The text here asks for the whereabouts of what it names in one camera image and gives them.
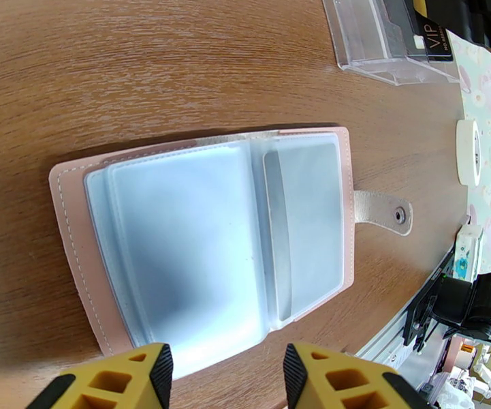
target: wood grain surface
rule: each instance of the wood grain surface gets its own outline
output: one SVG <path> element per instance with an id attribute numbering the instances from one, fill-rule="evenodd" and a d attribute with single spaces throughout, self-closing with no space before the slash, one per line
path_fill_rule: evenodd
<path id="1" fill-rule="evenodd" d="M 410 236 L 359 225 L 352 288 L 174 383 L 173 408 L 279 408 L 287 342 L 357 351 L 452 243 L 462 116 L 458 85 L 340 71 L 321 0 L 0 0 L 0 408 L 99 356 L 51 205 L 57 162 L 265 125 L 349 128 L 355 187 L 411 200 Z"/>

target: stitching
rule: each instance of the stitching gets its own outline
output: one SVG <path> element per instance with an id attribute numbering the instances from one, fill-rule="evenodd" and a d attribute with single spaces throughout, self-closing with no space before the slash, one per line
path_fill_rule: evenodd
<path id="1" fill-rule="evenodd" d="M 345 157 L 347 159 L 347 182 L 349 186 L 349 200 L 351 203 L 349 204 L 349 210 L 350 210 L 350 220 L 351 220 L 351 235 L 350 240 L 351 240 L 351 246 L 350 246 L 350 252 L 349 252 L 349 269 L 351 269 L 351 272 L 349 273 L 349 276 L 347 278 L 348 282 L 351 282 L 351 278 L 353 278 L 353 275 L 355 273 L 354 270 L 354 260 L 355 260 L 355 224 L 353 223 L 355 221 L 355 191 L 353 189 L 353 178 L 351 177 L 351 149 L 349 147 L 349 136 L 347 136 L 347 139 L 345 140 Z"/>
<path id="2" fill-rule="evenodd" d="M 185 147 L 181 147 L 181 148 L 178 148 L 178 149 L 172 149 L 172 151 L 189 149 L 191 147 L 192 146 L 185 146 Z M 113 164 L 113 163 L 117 163 L 117 162 L 124 162 L 125 160 L 132 160 L 132 159 L 136 159 L 136 158 L 139 158 L 139 157 L 144 157 L 144 156 L 147 156 L 147 155 L 155 155 L 155 154 L 161 153 L 163 151 L 167 151 L 167 150 L 160 150 L 160 151 L 148 152 L 148 153 L 140 153 L 140 154 L 137 154 L 137 155 L 132 155 L 132 156 L 128 156 L 128 157 L 122 157 L 120 159 L 104 160 L 104 161 L 98 162 L 98 163 L 90 163 L 90 164 L 85 164 L 83 166 L 77 166 L 77 167 L 73 167 L 73 168 L 68 168 L 68 169 L 62 170 L 58 174 L 58 177 L 57 177 L 58 192 L 60 194 L 60 201 L 61 201 L 61 204 L 62 204 L 63 215 L 65 217 L 65 224 L 67 226 L 67 235 L 69 237 L 69 241 L 71 242 L 71 248 L 73 250 L 73 255 L 75 257 L 75 261 L 77 262 L 77 269 L 79 270 L 80 279 L 82 281 L 82 285 L 84 286 L 84 292 L 86 293 L 86 296 L 88 297 L 88 301 L 90 303 L 90 306 L 92 307 L 92 312 L 94 313 L 94 317 L 96 319 L 97 325 L 99 326 L 99 330 L 101 332 L 101 335 L 104 337 L 105 344 L 107 345 L 107 348 L 108 348 L 109 353 L 111 355 L 114 354 L 114 351 L 113 351 L 111 345 L 109 344 L 109 340 L 107 338 L 107 335 L 105 333 L 105 330 L 104 330 L 103 326 L 101 325 L 101 320 L 99 319 L 99 315 L 98 315 L 98 313 L 96 311 L 96 307 L 94 305 L 94 301 L 92 300 L 92 296 L 90 295 L 90 290 L 88 289 L 88 286 L 86 284 L 86 280 L 84 278 L 84 273 L 82 272 L 82 267 L 80 265 L 80 259 L 79 259 L 79 256 L 77 254 L 77 250 L 75 248 L 75 242 L 73 240 L 73 232 L 71 230 L 71 225 L 69 224 L 69 216 L 67 215 L 67 209 L 65 208 L 65 202 L 64 202 L 64 199 L 63 199 L 63 192 L 62 192 L 62 186 L 61 186 L 61 177 L 63 175 L 66 175 L 69 172 L 74 172 L 76 170 L 84 170 L 86 168 L 90 168 L 90 167 L 94 167 L 94 166 L 99 166 L 99 165 L 104 165 L 104 164 Z"/>

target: clear plastic container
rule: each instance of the clear plastic container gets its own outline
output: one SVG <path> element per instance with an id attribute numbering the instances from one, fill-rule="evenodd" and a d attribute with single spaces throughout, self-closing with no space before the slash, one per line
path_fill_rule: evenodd
<path id="1" fill-rule="evenodd" d="M 323 0 L 323 3 L 342 70 L 393 85 L 458 82 L 458 69 L 453 61 L 428 56 L 426 42 L 438 40 L 416 35 L 417 23 L 410 18 L 406 0 Z"/>

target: pink card holder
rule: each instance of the pink card holder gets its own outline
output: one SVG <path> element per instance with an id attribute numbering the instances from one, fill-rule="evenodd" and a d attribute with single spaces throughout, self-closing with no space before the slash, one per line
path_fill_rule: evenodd
<path id="1" fill-rule="evenodd" d="M 102 351 L 169 343 L 176 378 L 350 287 L 356 222 L 412 225 L 406 200 L 354 191 L 342 127 L 108 153 L 58 164 L 49 182 Z"/>

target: white tape roll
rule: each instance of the white tape roll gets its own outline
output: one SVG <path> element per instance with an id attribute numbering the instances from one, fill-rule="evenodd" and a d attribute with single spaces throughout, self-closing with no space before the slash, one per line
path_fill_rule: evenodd
<path id="1" fill-rule="evenodd" d="M 457 172 L 465 186 L 479 185 L 481 155 L 478 124 L 472 120 L 457 121 Z"/>

